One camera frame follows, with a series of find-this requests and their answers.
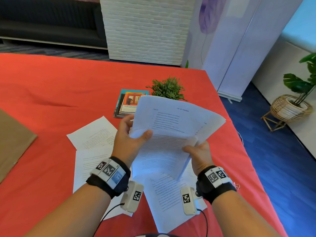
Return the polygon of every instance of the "forearm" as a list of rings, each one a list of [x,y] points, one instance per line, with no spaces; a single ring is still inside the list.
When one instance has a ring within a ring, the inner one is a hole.
[[[84,184],[25,237],[92,236],[110,201],[110,196],[99,187]]]
[[[212,203],[212,209],[225,237],[279,237],[241,195],[227,191]]]

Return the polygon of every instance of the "red tablecloth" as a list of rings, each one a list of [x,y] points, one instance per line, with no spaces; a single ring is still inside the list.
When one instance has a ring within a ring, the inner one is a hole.
[[[181,79],[189,102],[227,120],[208,139],[214,163],[224,167],[240,184],[239,193],[247,202],[286,236],[205,71],[17,54],[0,54],[0,108],[38,138],[0,184],[0,235],[22,236],[72,194],[76,149],[66,134],[103,115],[118,127],[120,119],[113,118],[113,112],[120,90],[146,90],[152,79],[170,75]],[[206,213],[209,236],[222,236],[209,204]],[[132,218],[120,215],[104,221],[97,236],[156,231],[143,197]],[[204,217],[199,215],[171,233],[202,237],[205,231]]]

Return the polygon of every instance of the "artificial plant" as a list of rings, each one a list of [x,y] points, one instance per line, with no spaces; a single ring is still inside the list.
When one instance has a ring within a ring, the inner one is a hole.
[[[306,99],[306,97],[314,90],[316,85],[316,53],[312,53],[303,57],[300,63],[307,63],[307,69],[310,72],[310,76],[304,81],[294,74],[288,73],[283,76],[284,85],[291,91],[298,93],[299,97],[291,102],[293,105],[300,107],[300,104]]]
[[[182,93],[185,91],[185,88],[179,81],[180,78],[177,79],[176,77],[169,77],[168,79],[162,81],[153,80],[153,85],[147,88],[151,88],[153,90],[151,93],[153,96],[161,96],[174,100],[187,101],[184,99]]]

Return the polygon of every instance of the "rattan planter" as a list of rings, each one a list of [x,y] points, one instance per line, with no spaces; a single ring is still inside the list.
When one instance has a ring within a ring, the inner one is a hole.
[[[298,121],[312,113],[313,107],[309,103],[304,101],[301,103],[301,107],[297,107],[290,102],[291,100],[296,100],[296,97],[292,95],[279,96],[272,103],[270,111],[261,118],[265,121],[271,131],[283,128],[287,123]],[[269,114],[280,121],[276,122],[267,118],[267,115]],[[274,128],[270,127],[267,121],[275,123],[276,126]]]

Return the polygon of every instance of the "brown cardboard box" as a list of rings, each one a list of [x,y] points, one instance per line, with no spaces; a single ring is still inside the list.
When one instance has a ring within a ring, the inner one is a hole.
[[[0,110],[0,183],[36,137],[24,125]]]

